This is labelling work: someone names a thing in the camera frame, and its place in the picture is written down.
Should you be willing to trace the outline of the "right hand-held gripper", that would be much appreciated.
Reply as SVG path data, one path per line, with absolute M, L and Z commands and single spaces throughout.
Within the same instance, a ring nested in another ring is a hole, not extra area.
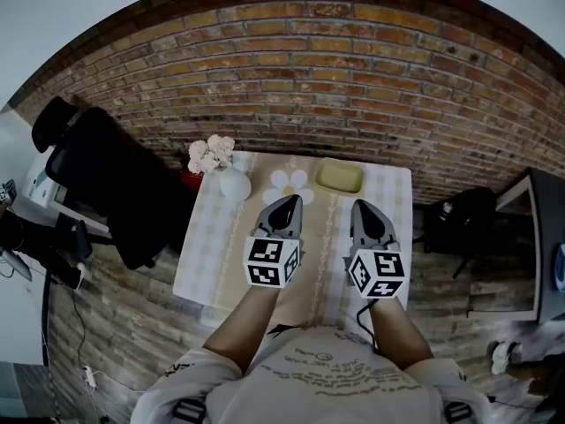
M 368 201 L 358 199 L 351 208 L 353 245 L 346 258 L 347 285 L 363 299 L 394 298 L 405 283 L 405 270 L 394 225 Z M 384 245 L 367 245 L 376 240 Z

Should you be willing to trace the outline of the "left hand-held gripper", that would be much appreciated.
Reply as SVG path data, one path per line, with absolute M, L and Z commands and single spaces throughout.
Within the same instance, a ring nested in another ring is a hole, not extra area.
M 298 194 L 283 197 L 259 214 L 256 234 L 299 236 L 303 221 L 303 199 Z M 245 240 L 243 265 L 251 286 L 283 289 L 301 264 L 303 241 L 281 236 L 250 236 Z

